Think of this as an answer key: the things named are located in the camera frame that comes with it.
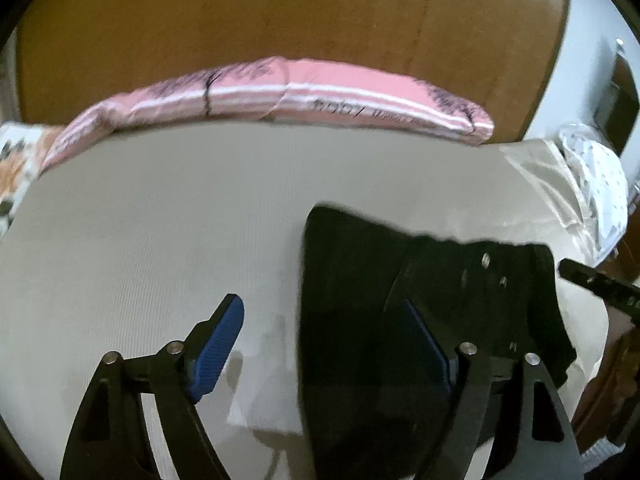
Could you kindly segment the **black pants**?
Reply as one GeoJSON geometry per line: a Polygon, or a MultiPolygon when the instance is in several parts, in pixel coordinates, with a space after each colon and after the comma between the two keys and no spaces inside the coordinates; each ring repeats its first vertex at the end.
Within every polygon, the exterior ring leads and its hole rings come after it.
{"type": "Polygon", "coordinates": [[[549,247],[438,240],[315,206],[304,232],[299,366],[320,479],[416,479],[448,425],[435,352],[407,300],[493,356],[538,354],[558,393],[576,360],[549,247]]]}

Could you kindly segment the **white dotted cloth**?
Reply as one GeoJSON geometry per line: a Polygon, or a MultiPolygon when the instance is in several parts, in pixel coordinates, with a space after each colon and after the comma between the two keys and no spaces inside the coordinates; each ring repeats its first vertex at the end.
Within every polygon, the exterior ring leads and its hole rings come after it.
{"type": "Polygon", "coordinates": [[[628,183],[622,163],[595,128],[568,124],[558,132],[560,150],[594,226],[597,266],[612,252],[628,224],[628,183]]]}

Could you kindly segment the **white floral pillow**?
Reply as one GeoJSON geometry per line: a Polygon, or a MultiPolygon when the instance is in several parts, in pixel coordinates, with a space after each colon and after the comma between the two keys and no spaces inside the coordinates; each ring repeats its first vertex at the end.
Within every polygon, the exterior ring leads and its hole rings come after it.
{"type": "Polygon", "coordinates": [[[47,152],[61,126],[4,122],[1,125],[1,235],[10,228],[30,185],[40,175],[47,152]]]}

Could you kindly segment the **pink striped long pillow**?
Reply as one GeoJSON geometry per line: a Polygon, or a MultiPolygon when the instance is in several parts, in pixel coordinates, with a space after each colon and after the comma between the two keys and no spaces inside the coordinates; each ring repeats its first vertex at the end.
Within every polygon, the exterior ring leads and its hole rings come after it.
{"type": "Polygon", "coordinates": [[[494,122],[480,105],[425,80],[340,62],[262,58],[199,70],[91,105],[58,135],[48,170],[117,130],[240,118],[405,130],[480,145],[494,122]]]}

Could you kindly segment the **brown wooden headboard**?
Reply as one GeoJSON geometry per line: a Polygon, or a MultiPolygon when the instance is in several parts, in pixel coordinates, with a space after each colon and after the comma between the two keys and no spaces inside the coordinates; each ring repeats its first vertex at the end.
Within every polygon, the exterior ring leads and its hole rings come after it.
{"type": "Polygon", "coordinates": [[[280,55],[424,79],[520,140],[570,0],[34,0],[17,27],[20,110],[65,124],[112,94],[280,55]]]}

